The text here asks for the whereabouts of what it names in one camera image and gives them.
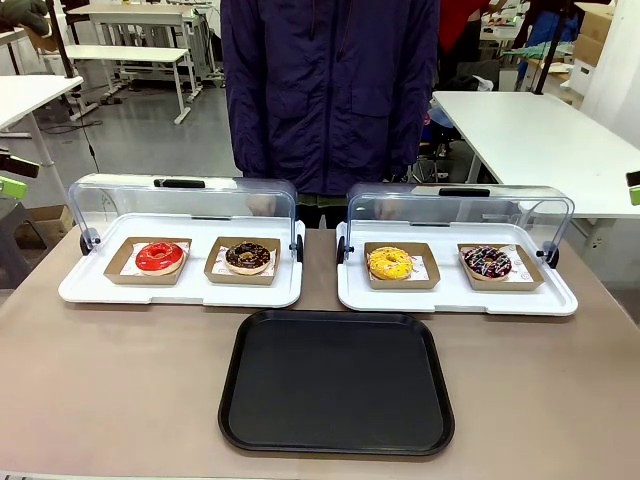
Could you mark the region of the person's left hand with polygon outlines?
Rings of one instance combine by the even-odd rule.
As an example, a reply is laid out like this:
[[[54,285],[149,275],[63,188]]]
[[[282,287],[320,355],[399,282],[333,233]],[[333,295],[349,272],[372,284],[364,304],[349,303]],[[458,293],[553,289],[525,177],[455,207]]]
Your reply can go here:
[[[390,184],[406,184],[409,179],[409,170],[405,168],[401,173],[388,173],[384,182]],[[381,220],[395,219],[404,208],[406,202],[395,197],[384,197],[377,206],[377,216]]]

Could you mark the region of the person's right hand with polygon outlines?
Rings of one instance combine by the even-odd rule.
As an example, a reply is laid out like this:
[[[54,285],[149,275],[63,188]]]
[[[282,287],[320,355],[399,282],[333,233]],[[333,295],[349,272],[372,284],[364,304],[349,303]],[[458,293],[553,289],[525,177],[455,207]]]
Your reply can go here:
[[[253,216],[273,217],[275,215],[276,198],[271,195],[249,195],[246,204]]]

